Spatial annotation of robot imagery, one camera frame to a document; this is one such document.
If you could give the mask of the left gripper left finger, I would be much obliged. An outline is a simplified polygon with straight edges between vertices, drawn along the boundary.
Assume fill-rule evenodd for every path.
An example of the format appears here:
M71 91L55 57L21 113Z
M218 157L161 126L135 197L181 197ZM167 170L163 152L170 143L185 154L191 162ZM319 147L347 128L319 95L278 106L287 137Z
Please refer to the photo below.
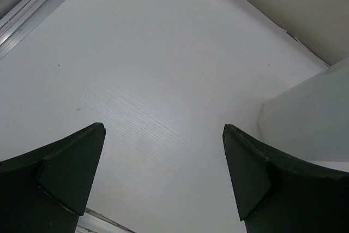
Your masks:
M1 162L1 232L75 232L92 189L106 130L93 123Z

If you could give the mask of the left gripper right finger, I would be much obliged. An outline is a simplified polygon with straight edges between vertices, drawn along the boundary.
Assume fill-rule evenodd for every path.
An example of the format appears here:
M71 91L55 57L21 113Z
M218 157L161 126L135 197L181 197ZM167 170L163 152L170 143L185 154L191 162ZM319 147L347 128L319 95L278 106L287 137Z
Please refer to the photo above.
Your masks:
M247 232L348 232L348 173L293 157L234 125L223 135Z

